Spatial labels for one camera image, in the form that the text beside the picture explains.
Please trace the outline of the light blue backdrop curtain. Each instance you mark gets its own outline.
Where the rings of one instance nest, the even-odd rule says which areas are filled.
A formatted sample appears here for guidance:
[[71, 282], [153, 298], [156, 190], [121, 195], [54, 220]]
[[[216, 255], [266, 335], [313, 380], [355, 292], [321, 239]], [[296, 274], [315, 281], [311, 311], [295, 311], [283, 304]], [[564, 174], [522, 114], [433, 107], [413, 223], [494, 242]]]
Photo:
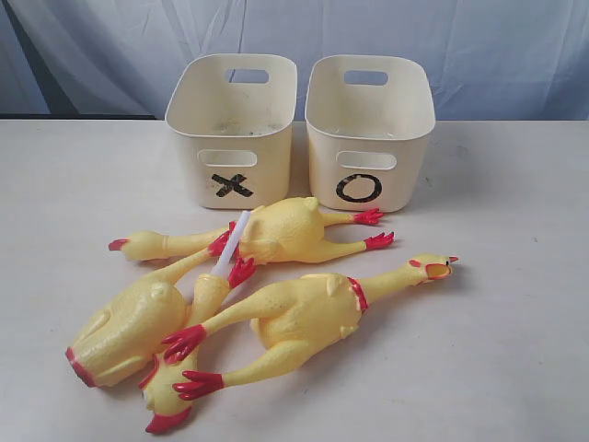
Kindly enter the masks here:
[[4, 114], [161, 117], [185, 66], [272, 53], [298, 69], [379, 54], [421, 64], [442, 120], [584, 120], [584, 1], [5, 1]]

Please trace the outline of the whole yellow rubber chicken front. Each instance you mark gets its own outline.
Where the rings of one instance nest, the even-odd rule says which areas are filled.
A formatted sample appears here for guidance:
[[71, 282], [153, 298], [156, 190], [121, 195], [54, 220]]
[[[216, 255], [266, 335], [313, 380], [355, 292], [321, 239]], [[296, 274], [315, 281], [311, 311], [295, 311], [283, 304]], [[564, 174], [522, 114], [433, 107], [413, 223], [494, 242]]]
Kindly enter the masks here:
[[312, 273], [257, 290], [204, 322], [165, 338], [166, 356], [185, 359], [209, 336], [248, 320], [265, 348], [251, 364], [225, 373], [185, 370], [172, 388], [184, 401], [214, 391], [288, 374], [318, 352], [359, 328], [376, 301], [409, 286], [448, 277], [457, 258], [418, 254], [402, 266], [373, 277], [354, 279], [340, 273]]

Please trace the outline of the cream bin marked O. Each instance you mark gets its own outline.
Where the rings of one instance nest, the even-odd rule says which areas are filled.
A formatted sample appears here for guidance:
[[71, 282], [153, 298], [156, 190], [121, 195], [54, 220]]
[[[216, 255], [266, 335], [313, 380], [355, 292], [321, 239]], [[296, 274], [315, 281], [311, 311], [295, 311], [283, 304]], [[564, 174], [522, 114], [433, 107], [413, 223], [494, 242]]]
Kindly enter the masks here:
[[382, 55], [333, 55], [306, 94], [310, 191], [332, 209], [402, 209], [436, 124], [423, 67]]

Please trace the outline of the whole yellow rubber chicken rear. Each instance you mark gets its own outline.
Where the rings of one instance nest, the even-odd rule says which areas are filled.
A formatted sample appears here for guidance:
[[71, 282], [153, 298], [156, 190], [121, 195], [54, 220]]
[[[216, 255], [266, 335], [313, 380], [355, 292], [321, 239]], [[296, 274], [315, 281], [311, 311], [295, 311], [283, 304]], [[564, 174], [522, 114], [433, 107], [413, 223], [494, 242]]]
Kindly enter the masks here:
[[[394, 234], [381, 233], [352, 243], [334, 243], [324, 239], [325, 229], [334, 225], [375, 225], [383, 213], [374, 208], [360, 214], [322, 213], [315, 197], [294, 197], [251, 212], [239, 240], [236, 256], [252, 258], [257, 265], [274, 262], [319, 263], [340, 257], [378, 250], [390, 246]], [[114, 239], [109, 250], [122, 252], [129, 261], [164, 260], [185, 257], [206, 250], [229, 229], [188, 236], [167, 236], [154, 231], [140, 231], [126, 238]]]

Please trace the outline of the whole yellow rubber chicken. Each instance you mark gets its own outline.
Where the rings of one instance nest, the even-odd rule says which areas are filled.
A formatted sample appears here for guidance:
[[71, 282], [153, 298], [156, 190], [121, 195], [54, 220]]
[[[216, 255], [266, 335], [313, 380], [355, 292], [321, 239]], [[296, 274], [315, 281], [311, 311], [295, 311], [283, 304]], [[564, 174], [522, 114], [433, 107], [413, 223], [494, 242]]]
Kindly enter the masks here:
[[[236, 256], [252, 258], [257, 265], [274, 262], [319, 263], [340, 257], [378, 250], [390, 246], [394, 234], [381, 233], [352, 243], [334, 243], [324, 239], [325, 229], [334, 225], [375, 225], [383, 213], [374, 208], [360, 214], [322, 213], [315, 197], [294, 197], [251, 212], [239, 240]], [[129, 261], [164, 260], [185, 257], [206, 250], [229, 229], [188, 236], [167, 236], [154, 231], [140, 231], [126, 238], [114, 239], [109, 250], [122, 252]]]
[[184, 401], [214, 391], [288, 374], [318, 352], [359, 328], [376, 301], [409, 286], [448, 277], [457, 258], [418, 254], [402, 266], [373, 277], [354, 279], [340, 273], [312, 273], [257, 290], [204, 322], [165, 338], [166, 356], [185, 359], [209, 336], [248, 320], [265, 348], [251, 364], [225, 373], [185, 370], [172, 388]]

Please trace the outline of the cream bin marked X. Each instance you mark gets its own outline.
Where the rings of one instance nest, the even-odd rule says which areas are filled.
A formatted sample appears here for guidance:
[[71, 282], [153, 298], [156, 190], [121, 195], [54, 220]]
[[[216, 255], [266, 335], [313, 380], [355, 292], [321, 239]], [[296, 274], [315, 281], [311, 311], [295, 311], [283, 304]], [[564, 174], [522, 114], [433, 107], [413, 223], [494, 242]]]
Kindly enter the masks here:
[[289, 192], [297, 67], [275, 54], [218, 53], [184, 69], [169, 142], [198, 205], [253, 209]]

